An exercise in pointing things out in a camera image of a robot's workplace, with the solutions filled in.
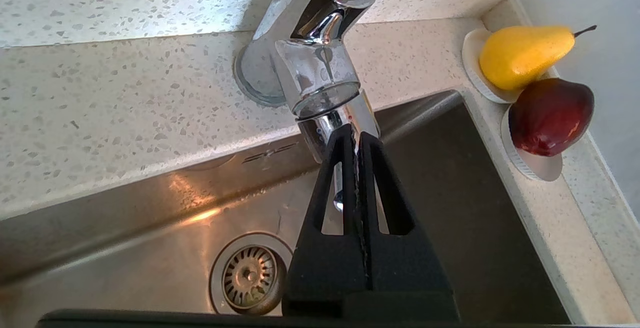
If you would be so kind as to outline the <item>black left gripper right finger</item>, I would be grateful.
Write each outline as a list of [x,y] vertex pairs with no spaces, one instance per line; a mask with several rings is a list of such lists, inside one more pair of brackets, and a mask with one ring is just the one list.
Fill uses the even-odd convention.
[[358,207],[370,287],[389,292],[451,293],[386,148],[372,134],[360,136],[358,166]]

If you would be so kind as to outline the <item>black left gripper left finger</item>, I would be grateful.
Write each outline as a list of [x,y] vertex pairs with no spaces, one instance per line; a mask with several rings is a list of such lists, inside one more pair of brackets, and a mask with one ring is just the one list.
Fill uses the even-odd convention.
[[[342,165],[342,234],[327,235],[322,227],[337,164]],[[295,244],[281,302],[284,316],[339,317],[345,298],[366,289],[356,166],[353,129],[343,125],[330,136]]]

